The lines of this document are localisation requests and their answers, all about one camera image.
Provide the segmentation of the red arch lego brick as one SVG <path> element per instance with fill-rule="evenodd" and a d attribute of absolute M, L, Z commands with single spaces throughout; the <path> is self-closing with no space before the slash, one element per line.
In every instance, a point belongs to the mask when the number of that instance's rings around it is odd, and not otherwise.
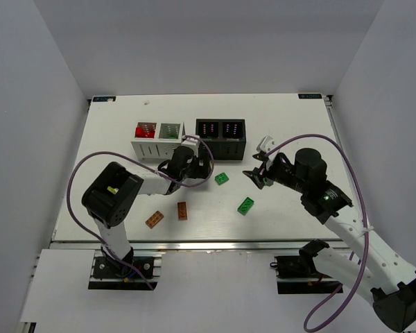
<path fill-rule="evenodd" d="M 155 127 L 138 126 L 135 130 L 135 138 L 153 139 L 155 137 Z"/>

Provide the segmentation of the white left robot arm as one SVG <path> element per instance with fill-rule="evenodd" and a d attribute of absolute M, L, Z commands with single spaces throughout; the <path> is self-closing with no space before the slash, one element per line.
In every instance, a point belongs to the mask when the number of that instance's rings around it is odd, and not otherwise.
<path fill-rule="evenodd" d="M 125 218 L 136 197 L 168 196 L 179 190 L 186 179 L 205 181 L 213 171 L 211 151 L 198 153 L 178 146 L 171 159 L 159 164 L 157 171 L 131 173 L 118 162 L 110 162 L 82 197 L 82 205 L 94 220 L 104 258 L 119 277 L 132 272 L 133 249 L 127 238 Z"/>

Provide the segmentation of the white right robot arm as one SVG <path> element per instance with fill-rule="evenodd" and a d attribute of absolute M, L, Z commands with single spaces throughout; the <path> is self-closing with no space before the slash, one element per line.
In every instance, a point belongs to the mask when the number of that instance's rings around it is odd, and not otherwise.
<path fill-rule="evenodd" d="M 304 209 L 340 237 L 360 263 L 351 262 L 327 242 L 314 239 L 299 251 L 298 266 L 307 274 L 328 275 L 356 287 L 390 330 L 403 332 L 416 321 L 416 267 L 401 258 L 366 221 L 345 221 L 339 211 L 352 200 L 327 178 L 327 163 L 312 148 L 302 148 L 293 162 L 283 154 L 253 156 L 261 166 L 245 175 L 259 188 L 281 184 L 300 193 Z"/>

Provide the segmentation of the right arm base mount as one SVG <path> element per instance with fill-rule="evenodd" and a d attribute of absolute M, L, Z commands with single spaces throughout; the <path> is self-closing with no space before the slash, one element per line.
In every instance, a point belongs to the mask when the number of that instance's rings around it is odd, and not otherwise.
<path fill-rule="evenodd" d="M 279 295 L 313 295 L 343 292 L 342 285 L 328 275 L 320 273 L 313 258 L 329 244 L 314 239 L 299 249 L 298 255 L 276 256 L 270 268 L 276 272 Z"/>

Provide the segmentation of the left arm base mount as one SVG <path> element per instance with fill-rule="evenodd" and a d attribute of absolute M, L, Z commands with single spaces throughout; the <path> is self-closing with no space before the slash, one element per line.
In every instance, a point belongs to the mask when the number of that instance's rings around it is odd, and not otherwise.
<path fill-rule="evenodd" d="M 108 291 L 154 290 L 161 273 L 162 256 L 148 251 L 136 251 L 131 265 L 137 268 L 144 279 L 134 269 L 113 259 L 108 259 L 101 251 L 97 250 L 92 260 L 88 289 Z"/>

